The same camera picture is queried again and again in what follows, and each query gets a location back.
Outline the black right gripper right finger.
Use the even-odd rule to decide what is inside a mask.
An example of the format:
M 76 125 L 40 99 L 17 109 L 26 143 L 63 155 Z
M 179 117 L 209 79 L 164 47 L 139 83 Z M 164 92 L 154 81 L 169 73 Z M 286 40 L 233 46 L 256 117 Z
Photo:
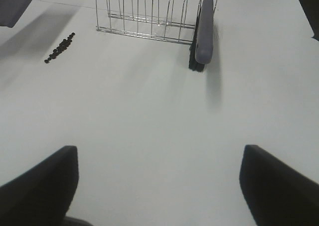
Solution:
M 246 145 L 239 173 L 258 226 L 317 226 L 319 185 L 257 145 Z

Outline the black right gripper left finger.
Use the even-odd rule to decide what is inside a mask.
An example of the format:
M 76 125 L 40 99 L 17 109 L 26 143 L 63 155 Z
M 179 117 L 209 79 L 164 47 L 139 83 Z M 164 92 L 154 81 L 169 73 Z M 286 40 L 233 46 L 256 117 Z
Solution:
M 79 181 L 76 146 L 58 151 L 0 188 L 2 226 L 59 226 Z

